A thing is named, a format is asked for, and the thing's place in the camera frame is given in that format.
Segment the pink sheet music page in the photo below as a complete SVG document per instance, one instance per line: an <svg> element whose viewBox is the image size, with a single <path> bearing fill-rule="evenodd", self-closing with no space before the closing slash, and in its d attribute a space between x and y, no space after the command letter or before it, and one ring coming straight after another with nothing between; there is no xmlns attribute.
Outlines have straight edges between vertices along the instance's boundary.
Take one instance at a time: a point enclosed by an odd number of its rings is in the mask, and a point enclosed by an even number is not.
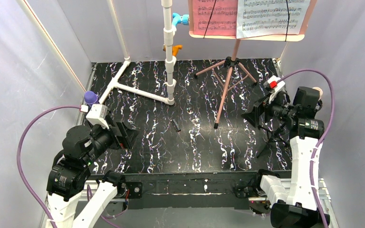
<svg viewBox="0 0 365 228"><path fill-rule="evenodd" d="M235 36L237 0L192 0L190 25L198 36Z"/></svg>

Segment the pink microphone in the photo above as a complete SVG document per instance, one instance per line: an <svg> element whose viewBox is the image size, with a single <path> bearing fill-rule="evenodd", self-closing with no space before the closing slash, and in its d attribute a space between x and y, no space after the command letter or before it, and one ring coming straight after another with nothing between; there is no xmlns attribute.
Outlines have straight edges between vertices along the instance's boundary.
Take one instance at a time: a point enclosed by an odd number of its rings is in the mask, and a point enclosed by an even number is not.
<svg viewBox="0 0 365 228"><path fill-rule="evenodd" d="M323 90L320 87L313 87L314 90L318 91L318 100L320 101L322 99Z"/></svg>

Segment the blue clip on pipe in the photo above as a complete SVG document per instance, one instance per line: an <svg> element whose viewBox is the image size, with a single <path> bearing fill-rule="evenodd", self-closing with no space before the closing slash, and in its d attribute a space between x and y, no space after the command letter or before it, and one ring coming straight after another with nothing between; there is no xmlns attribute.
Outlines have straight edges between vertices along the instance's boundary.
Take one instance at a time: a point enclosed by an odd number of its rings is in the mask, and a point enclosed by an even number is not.
<svg viewBox="0 0 365 228"><path fill-rule="evenodd" d="M178 24L189 25L189 14L180 15L178 13L172 14L172 25L177 26Z"/></svg>

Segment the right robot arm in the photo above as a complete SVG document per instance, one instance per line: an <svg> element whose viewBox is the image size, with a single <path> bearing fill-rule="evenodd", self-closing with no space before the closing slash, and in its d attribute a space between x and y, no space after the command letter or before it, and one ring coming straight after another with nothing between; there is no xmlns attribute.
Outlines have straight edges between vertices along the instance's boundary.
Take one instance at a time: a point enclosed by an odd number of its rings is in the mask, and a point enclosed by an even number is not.
<svg viewBox="0 0 365 228"><path fill-rule="evenodd" d="M282 89L272 89L259 99L251 112L242 117L251 125L261 128L259 119L275 117L284 123L274 132L289 130L287 145L292 152L290 189L287 190L279 174L260 169L245 188L257 196L265 196L270 202L270 222L274 228L329 227L331 217L325 213L318 194L318 155L322 147L324 123L315 119L321 106L320 92L301 86L291 103Z"/></svg>

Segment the pink music stand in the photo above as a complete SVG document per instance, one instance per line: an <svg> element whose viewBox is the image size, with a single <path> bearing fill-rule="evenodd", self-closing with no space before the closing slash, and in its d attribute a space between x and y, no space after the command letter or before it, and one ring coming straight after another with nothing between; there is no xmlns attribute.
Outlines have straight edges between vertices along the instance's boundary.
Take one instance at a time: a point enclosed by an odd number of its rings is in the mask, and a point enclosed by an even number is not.
<svg viewBox="0 0 365 228"><path fill-rule="evenodd" d="M221 113L222 113L223 106L225 103L225 98L227 96L228 91L230 91L232 89L232 86L230 85L230 80L231 80L232 72L233 72L235 66L239 66L245 72L245 74L246 74L245 78L249 77L254 83L256 83L256 79L249 73L249 71L244 67L244 65L241 62L239 62L239 59L237 58L238 50L240 47L240 42L242 40L262 40L262 41L279 41L279 42L281 42L281 41L282 42L301 41L305 37L305 33L308 28L308 21L310 20L310 17L312 15L312 12L313 12L314 7L317 2L315 0L310 0L311 3L306 12L306 18L301 27L300 34L298 34L298 35L268 35L268 36L238 39L238 38L236 38L236 35L235 36L198 36L198 35L194 35L192 33L192 26L190 25L190 15L192 13L191 1L192 0L190 0L188 2L188 4L189 4L189 27L190 27L189 33L190 33L191 37L193 37L193 38L210 38L210 39L232 39L235 41L234 49L233 49L231 56L228 56L225 60L218 62L218 63L212 65L211 67L208 67L208 68L201 70L194 74L194 77L197 77L197 76L199 76L203 73L206 73L208 71L211 71L214 68L219 67L219 66L225 66L228 69L227 77L226 77L225 83L223 84L223 92L221 95L220 106L218 108L218 113L217 113L216 120L214 123L214 128L217 129L219 126L219 123L220 123L220 118L221 118Z"/></svg>

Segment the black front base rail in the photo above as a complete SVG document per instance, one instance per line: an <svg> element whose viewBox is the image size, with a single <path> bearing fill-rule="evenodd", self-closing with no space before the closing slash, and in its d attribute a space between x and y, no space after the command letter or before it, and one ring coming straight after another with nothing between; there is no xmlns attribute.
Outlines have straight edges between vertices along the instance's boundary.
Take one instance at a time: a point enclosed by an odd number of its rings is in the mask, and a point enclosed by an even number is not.
<svg viewBox="0 0 365 228"><path fill-rule="evenodd" d="M256 171L126 174L129 209L234 208L249 209L255 195L244 198L243 186Z"/></svg>

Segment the white sheet music page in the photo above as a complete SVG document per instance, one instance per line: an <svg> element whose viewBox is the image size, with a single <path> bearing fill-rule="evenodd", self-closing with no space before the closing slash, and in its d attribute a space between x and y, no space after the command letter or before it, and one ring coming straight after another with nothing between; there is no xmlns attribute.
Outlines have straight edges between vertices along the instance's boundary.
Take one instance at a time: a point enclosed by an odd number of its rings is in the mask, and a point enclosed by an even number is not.
<svg viewBox="0 0 365 228"><path fill-rule="evenodd" d="M298 35L309 0L239 0L236 38Z"/></svg>

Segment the orange clip on pipe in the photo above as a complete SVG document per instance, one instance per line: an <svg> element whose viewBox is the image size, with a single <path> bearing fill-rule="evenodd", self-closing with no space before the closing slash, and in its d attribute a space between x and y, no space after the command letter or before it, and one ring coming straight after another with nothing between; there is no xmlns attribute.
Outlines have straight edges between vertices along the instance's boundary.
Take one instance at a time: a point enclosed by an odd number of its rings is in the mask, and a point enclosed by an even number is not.
<svg viewBox="0 0 365 228"><path fill-rule="evenodd" d="M175 57L182 48L183 45L172 46L172 55Z"/></svg>

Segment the purple microphone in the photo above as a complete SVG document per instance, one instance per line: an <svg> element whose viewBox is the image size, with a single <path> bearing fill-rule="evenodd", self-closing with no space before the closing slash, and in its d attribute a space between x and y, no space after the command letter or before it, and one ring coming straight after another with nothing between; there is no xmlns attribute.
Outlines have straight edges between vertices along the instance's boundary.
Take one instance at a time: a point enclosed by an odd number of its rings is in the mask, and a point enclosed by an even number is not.
<svg viewBox="0 0 365 228"><path fill-rule="evenodd" d="M86 91L84 94L84 101L87 105L91 106L93 104L98 104L99 98L93 91Z"/></svg>

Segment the white PVC pipe frame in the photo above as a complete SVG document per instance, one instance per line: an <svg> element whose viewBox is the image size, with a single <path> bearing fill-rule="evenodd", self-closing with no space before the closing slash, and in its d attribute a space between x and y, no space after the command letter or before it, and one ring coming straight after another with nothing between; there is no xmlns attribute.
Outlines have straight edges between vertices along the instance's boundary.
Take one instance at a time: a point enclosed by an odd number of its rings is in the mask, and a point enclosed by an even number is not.
<svg viewBox="0 0 365 228"><path fill-rule="evenodd" d="M82 90L92 63L170 60L171 0L20 0Z"/></svg>

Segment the black tripod mic stand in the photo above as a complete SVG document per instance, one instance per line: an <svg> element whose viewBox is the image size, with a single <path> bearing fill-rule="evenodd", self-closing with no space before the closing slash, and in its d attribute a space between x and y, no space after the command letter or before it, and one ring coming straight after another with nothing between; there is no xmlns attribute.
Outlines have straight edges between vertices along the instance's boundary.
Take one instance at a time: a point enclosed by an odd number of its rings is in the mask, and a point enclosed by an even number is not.
<svg viewBox="0 0 365 228"><path fill-rule="evenodd" d="M267 148L267 147L270 147L270 144L271 144L271 143L278 143L278 142L281 142L281 143L283 143L283 144L284 144L284 147L285 147L285 148L289 148L289 147L290 147L289 143L288 143L287 141L285 141L283 138L281 138L281 137L280 137L280 134L281 134L282 132L284 132L285 127L286 127L286 123L283 123L283 124L281 124L281 125L279 126L279 128L278 128L277 130L272 131L272 130L270 130L270 129L268 129L268 128L265 128L265 127L263 127L263 126L261 126L261 125L258 125L258 126L257 126L257 128L258 128L258 129L262 129L262 130L264 130L264 131L266 132L266 135L267 135L268 140L267 140L267 142L266 142L266 145L265 145L265 146L264 146L264 148L263 148L263 149L262 149L262 150L258 153L258 155L256 156L256 158L259 158L259 157L262 155L262 153L266 150L266 148Z"/></svg>

